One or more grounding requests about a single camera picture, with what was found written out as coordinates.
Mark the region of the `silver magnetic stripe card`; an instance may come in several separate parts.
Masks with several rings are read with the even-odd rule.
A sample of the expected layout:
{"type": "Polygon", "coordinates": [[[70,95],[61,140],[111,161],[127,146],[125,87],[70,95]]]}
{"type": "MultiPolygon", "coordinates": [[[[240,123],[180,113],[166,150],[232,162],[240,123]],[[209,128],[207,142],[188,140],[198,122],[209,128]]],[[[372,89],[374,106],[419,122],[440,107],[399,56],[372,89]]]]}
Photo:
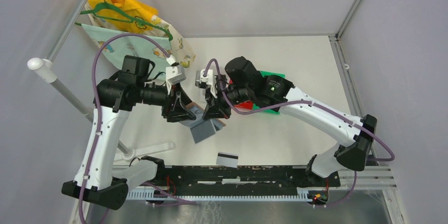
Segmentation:
{"type": "Polygon", "coordinates": [[[238,160],[239,160],[239,156],[237,154],[218,152],[216,164],[220,165],[220,166],[237,168],[238,160]]]}

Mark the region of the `tan leather card holder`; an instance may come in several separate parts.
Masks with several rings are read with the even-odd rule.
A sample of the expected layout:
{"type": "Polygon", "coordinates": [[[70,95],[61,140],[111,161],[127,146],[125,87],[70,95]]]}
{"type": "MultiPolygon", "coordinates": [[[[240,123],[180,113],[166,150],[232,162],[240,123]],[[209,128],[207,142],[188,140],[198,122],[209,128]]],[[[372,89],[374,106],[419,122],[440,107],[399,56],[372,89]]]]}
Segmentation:
{"type": "Polygon", "coordinates": [[[204,108],[202,108],[200,105],[198,105],[195,102],[188,104],[186,107],[189,109],[189,111],[193,112],[193,114],[196,116],[196,119],[195,120],[185,120],[185,121],[180,122],[180,124],[185,127],[193,128],[193,127],[201,125],[205,122],[212,122],[213,125],[217,128],[217,130],[221,130],[226,126],[226,124],[219,119],[214,118],[214,119],[204,120],[203,119],[204,108]]]}

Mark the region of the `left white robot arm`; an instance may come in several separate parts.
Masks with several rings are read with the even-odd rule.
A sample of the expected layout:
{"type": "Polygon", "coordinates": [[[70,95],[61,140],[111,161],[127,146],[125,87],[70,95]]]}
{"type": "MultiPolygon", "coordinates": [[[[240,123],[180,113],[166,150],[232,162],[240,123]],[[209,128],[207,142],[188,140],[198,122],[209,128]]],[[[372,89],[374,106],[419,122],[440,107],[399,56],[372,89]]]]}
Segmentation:
{"type": "Polygon", "coordinates": [[[64,195],[118,210],[129,191],[147,181],[155,186],[165,181],[164,161],[156,157],[143,156],[124,170],[113,170],[119,138],[136,104],[160,106],[162,117],[169,123],[197,118],[187,108],[191,99],[179,83],[171,88],[146,84],[152,64],[149,59],[127,55],[115,77],[96,85],[88,147],[74,179],[62,185],[64,195]]]}

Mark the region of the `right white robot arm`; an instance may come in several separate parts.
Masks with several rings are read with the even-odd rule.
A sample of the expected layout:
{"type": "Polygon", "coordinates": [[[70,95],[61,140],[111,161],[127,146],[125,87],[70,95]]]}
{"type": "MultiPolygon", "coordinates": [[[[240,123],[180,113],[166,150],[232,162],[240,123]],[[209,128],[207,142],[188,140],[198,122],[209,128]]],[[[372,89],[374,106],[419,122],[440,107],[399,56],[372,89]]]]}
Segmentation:
{"type": "Polygon", "coordinates": [[[208,64],[197,71],[195,85],[206,91],[203,119],[228,119],[236,105],[251,101],[259,107],[257,111],[272,110],[298,118],[336,140],[333,147],[308,162],[305,179],[312,186],[336,171],[360,172],[366,167],[377,122],[370,115],[361,118],[338,111],[281,76],[262,75],[245,57],[229,61],[225,74],[208,64]]]}

